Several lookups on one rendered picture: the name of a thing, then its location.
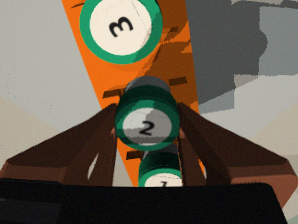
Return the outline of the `orange tube holder block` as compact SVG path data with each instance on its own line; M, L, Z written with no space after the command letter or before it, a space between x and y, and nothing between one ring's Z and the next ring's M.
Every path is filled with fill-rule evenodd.
M62 0L80 54L101 109L117 103L127 84L137 77L154 76L170 87L176 103L184 103L199 114L195 71L185 0L157 0L163 17L160 41L146 58L118 65L95 56L82 40L79 17L86 0ZM117 148L133 184L138 186L143 151L126 146L119 138Z

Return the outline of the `green screw cap with white number 3 dot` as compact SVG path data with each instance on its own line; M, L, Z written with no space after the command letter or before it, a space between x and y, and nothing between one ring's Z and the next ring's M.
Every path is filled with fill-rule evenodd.
M86 0L79 28L95 56L126 65L153 52L162 35L163 17L157 0Z

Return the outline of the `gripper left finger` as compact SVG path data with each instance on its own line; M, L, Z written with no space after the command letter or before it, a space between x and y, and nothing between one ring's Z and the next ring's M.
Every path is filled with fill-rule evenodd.
M117 103L111 103L88 120L7 159L0 178L112 186L118 139L116 108Z

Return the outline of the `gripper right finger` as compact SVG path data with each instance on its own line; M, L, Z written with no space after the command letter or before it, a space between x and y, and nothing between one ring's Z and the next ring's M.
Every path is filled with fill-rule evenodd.
M281 208L285 206L298 186L288 159L205 119L184 103L177 107L182 186L267 183Z

